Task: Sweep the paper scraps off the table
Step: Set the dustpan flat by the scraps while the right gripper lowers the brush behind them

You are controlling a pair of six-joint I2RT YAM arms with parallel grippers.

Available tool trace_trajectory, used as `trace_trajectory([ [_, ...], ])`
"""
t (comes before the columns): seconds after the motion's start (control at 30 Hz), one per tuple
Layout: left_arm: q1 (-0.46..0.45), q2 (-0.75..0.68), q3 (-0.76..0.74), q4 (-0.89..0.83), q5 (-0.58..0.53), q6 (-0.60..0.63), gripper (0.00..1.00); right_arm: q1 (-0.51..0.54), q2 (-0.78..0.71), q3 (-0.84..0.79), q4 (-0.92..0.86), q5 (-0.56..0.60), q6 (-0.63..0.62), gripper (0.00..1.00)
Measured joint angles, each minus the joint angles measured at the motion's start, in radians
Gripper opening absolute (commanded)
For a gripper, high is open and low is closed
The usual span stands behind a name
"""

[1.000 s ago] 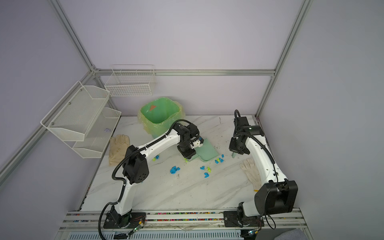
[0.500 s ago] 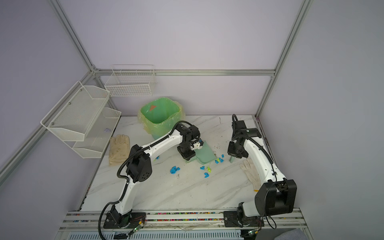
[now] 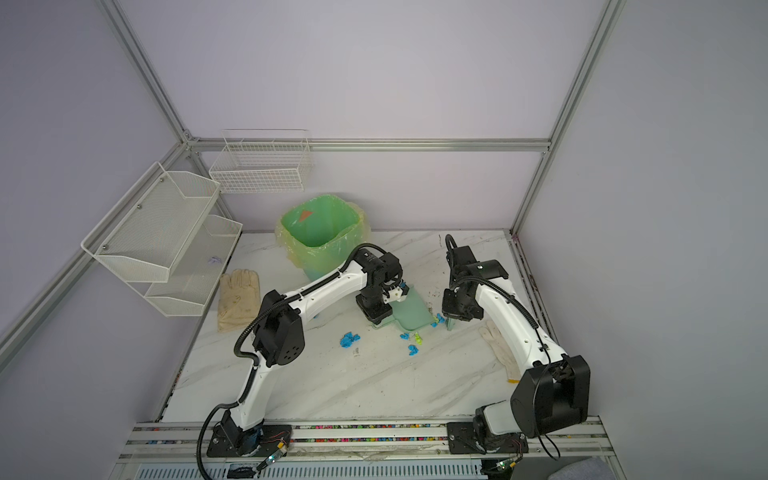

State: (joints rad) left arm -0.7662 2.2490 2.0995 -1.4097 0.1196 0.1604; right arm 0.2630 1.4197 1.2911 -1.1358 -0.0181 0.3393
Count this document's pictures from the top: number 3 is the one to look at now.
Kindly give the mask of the green plastic dustpan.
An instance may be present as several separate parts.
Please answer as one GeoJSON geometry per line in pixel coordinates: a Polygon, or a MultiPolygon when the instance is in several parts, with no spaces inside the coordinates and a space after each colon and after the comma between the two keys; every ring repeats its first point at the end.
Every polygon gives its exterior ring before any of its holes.
{"type": "Polygon", "coordinates": [[[402,300],[391,303],[390,307],[392,312],[378,325],[374,325],[374,329],[395,325],[402,333],[412,333],[431,325],[435,320],[415,288],[411,288],[402,300]]]}

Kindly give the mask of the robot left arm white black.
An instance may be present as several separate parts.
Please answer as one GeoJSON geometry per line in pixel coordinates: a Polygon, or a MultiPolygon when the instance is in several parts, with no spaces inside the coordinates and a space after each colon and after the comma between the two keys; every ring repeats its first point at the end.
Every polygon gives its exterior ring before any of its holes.
{"type": "Polygon", "coordinates": [[[305,349],[306,321],[354,295],[366,320],[380,325],[392,315],[392,304],[405,300],[408,291],[399,259],[377,245],[362,243],[339,267],[310,284],[286,294],[269,292],[233,347],[236,357],[251,362],[241,392],[206,417],[196,457],[267,457],[279,443],[287,443],[292,428],[277,427],[269,433],[264,426],[266,408],[278,370],[305,349]]]}

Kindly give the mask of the robot right arm white black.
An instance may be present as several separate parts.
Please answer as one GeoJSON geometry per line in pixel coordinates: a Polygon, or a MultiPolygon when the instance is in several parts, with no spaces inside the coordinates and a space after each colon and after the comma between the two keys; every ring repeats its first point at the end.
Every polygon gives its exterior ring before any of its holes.
{"type": "Polygon", "coordinates": [[[514,293],[497,260],[479,261],[469,246],[445,237],[449,286],[442,315],[449,320],[489,320],[511,352],[521,378],[507,400],[478,408],[474,437],[494,450],[506,437],[546,438],[588,417],[591,370],[581,355],[570,356],[514,293]]]}

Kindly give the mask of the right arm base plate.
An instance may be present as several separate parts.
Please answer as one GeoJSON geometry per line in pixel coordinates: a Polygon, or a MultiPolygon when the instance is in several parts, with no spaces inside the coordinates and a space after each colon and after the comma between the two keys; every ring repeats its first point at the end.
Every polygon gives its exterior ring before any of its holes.
{"type": "Polygon", "coordinates": [[[459,454],[526,454],[527,439],[520,433],[496,435],[476,422],[449,422],[446,424],[448,450],[459,454]]]}

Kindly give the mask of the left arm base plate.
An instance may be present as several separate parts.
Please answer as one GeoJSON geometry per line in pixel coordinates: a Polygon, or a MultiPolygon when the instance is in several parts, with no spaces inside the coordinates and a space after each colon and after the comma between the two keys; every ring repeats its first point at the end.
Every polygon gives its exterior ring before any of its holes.
{"type": "Polygon", "coordinates": [[[293,434],[290,425],[261,425],[253,429],[228,436],[227,428],[221,423],[213,427],[212,438],[204,442],[203,452],[208,458],[253,457],[267,458],[278,451],[283,443],[287,448],[293,434]]]}

